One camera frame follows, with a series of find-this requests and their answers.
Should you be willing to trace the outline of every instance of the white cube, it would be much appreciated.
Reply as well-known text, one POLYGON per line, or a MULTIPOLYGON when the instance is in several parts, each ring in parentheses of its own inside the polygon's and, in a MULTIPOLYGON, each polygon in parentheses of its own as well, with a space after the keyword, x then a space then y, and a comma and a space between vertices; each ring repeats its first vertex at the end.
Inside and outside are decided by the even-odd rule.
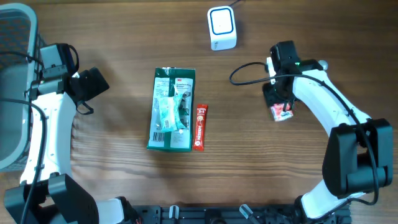
POLYGON ((212 50, 226 50, 236 46, 235 17, 231 7, 209 9, 207 19, 212 50))

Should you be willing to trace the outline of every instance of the plastic bin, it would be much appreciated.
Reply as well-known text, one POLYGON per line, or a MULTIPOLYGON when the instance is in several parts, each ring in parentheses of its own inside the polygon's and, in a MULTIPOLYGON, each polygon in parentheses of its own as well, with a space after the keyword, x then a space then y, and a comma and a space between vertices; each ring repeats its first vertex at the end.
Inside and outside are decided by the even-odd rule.
MULTIPOLYGON (((24 4, 0 6, 0 51, 16 51, 40 59, 44 41, 37 32, 35 12, 24 4)), ((41 66, 26 58, 0 54, 0 98, 29 100, 26 90, 41 66)), ((0 102, 0 172, 23 170, 29 153, 31 110, 26 105, 0 102)))

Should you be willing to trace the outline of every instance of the gray knob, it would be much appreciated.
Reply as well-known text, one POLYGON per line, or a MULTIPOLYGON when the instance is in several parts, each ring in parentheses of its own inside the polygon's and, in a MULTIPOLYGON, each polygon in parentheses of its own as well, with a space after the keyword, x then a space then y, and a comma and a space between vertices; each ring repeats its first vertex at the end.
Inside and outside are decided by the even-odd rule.
POLYGON ((319 60, 318 63, 322 65, 324 71, 328 70, 328 62, 325 60, 319 60))

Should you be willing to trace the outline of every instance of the wooden table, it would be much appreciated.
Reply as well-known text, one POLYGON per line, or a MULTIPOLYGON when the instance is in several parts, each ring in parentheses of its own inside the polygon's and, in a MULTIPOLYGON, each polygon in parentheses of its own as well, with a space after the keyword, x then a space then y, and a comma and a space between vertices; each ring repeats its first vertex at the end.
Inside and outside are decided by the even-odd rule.
MULTIPOLYGON (((111 87, 89 102, 93 115, 74 120, 73 176, 96 200, 123 195, 133 205, 264 205, 292 203, 311 190, 322 179, 328 141, 314 115, 297 103, 292 119, 276 123, 261 84, 228 81, 236 67, 265 61, 283 40, 294 40, 303 59, 327 60, 330 79, 351 102, 398 126, 397 1, 248 0, 234 8, 237 46, 214 52, 206 13, 225 4, 32 5, 47 43, 74 45, 80 70, 98 67, 111 87), (209 104, 205 152, 146 150, 155 67, 196 69, 195 104, 209 104)), ((254 66, 236 79, 265 75, 254 66)), ((398 137, 394 144, 397 165, 398 137)), ((1 201, 20 174, 0 174, 1 201)), ((354 223, 398 222, 398 185, 380 194, 376 206, 352 204, 354 223)), ((0 220, 12 223, 2 203, 0 220)))

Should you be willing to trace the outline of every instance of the red candy bar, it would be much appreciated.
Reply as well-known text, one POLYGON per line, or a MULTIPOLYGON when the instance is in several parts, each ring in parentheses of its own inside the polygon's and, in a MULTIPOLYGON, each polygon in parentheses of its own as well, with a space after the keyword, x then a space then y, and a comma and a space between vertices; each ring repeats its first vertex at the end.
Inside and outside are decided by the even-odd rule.
POLYGON ((203 142, 205 138, 207 108, 208 105, 198 105, 197 108, 197 130, 195 133, 195 139, 193 140, 193 149, 197 151, 205 150, 203 142))

